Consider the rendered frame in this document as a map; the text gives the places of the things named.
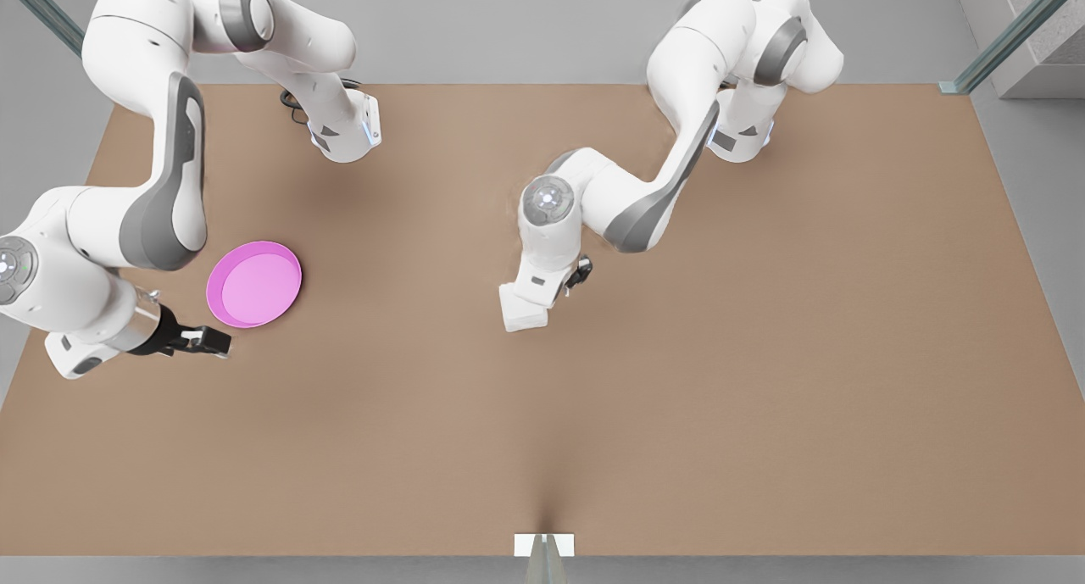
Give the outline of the silver frame post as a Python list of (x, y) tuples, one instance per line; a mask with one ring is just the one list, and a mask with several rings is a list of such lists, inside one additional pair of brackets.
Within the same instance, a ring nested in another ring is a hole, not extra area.
[(54, 0), (20, 0), (20, 3), (53, 31), (74, 55), (81, 56), (85, 31)]
[(1003, 31), (996, 36), (984, 50), (979, 50), (979, 55), (966, 66), (959, 75), (955, 75), (949, 81), (939, 82), (939, 90), (949, 96), (966, 96), (976, 90), (981, 82), (990, 81), (994, 69), (1007, 58), (1014, 54), (1014, 50), (1027, 38), (1037, 31), (1045, 21), (1050, 20), (1068, 0), (1033, 0), (1022, 12), (1019, 13)]
[(516, 533), (513, 556), (527, 557), (526, 584), (567, 584), (562, 558), (575, 554), (572, 533)]

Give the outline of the pink round plate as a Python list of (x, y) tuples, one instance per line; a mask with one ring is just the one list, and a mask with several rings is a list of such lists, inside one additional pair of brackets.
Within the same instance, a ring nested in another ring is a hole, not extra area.
[(219, 321), (253, 328), (275, 321), (298, 297), (303, 271), (290, 247), (256, 241), (233, 247), (207, 279), (205, 297)]

